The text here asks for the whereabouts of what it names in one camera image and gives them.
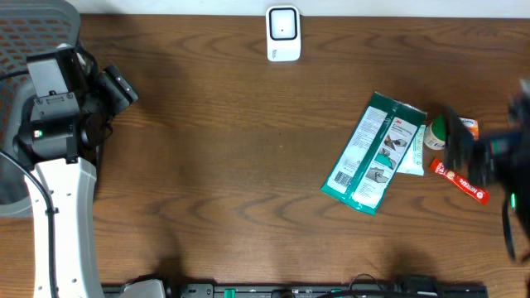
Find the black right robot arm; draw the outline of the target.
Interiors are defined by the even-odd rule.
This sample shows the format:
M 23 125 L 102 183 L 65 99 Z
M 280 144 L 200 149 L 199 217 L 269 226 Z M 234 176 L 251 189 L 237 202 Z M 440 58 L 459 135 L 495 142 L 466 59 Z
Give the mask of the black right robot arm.
M 508 212 L 517 216 L 529 234 L 529 80 L 520 81 L 521 93 L 510 100 L 508 119 L 515 128 L 483 135 L 475 140 L 456 111 L 444 111 L 446 152 L 444 166 L 449 170 L 467 168 L 468 181 L 479 187 L 499 184 L 505 197 L 502 207 L 504 242 L 509 258 L 516 263 L 529 261 L 529 255 L 516 255 Z

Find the red stick sachet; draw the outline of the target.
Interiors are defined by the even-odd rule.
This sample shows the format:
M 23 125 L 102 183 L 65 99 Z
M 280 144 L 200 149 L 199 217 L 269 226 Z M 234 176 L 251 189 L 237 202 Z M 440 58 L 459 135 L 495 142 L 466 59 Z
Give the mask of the red stick sachet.
M 482 205 L 486 205 L 489 202 L 490 194 L 487 190 L 472 185 L 464 176 L 453 170 L 445 168 L 443 162 L 439 159 L 435 158 L 433 160 L 433 162 L 430 164 L 430 169 L 436 174 L 444 177 L 467 195 L 473 197 Z

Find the green cap bottle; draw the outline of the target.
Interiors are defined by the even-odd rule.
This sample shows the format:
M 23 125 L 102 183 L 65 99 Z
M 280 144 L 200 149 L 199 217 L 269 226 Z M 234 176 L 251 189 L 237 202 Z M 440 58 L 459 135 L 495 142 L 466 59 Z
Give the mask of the green cap bottle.
M 446 122 L 443 115 L 435 118 L 426 127 L 424 144 L 432 150 L 443 150 L 446 146 Z

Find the green white package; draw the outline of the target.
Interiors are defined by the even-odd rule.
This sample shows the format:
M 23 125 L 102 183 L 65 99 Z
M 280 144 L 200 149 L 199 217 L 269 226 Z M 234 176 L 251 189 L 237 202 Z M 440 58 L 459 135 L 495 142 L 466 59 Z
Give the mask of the green white package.
M 320 191 L 374 216 L 426 113 L 374 93 Z

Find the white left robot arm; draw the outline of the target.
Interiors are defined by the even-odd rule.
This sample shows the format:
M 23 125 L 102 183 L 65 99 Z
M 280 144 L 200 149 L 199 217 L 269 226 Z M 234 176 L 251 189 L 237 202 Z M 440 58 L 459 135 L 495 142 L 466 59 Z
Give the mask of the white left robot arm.
M 119 288 L 100 282 L 93 202 L 99 155 L 113 120 L 139 95 L 113 65 L 98 69 L 79 46 L 63 44 L 26 59 L 29 93 L 3 151 L 22 174 L 31 204 L 35 297 L 164 297 L 161 279 Z

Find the teal wet wipes pack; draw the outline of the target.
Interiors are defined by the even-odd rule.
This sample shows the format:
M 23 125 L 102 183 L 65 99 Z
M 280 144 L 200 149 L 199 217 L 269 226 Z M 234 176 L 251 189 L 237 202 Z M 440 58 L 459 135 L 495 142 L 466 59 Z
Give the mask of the teal wet wipes pack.
M 412 140 L 411 146 L 408 148 L 407 153 L 403 157 L 402 162 L 397 169 L 398 173 L 420 176 L 424 175 L 423 140 L 425 130 L 425 125 L 421 125 L 418 129 L 416 136 Z

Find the orange tissue pack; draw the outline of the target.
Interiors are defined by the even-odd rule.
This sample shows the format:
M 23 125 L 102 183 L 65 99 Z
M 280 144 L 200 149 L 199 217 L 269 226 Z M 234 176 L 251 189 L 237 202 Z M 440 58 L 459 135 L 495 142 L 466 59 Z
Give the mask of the orange tissue pack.
M 460 118 L 461 122 L 472 134 L 475 140 L 479 139 L 479 122 L 473 118 Z

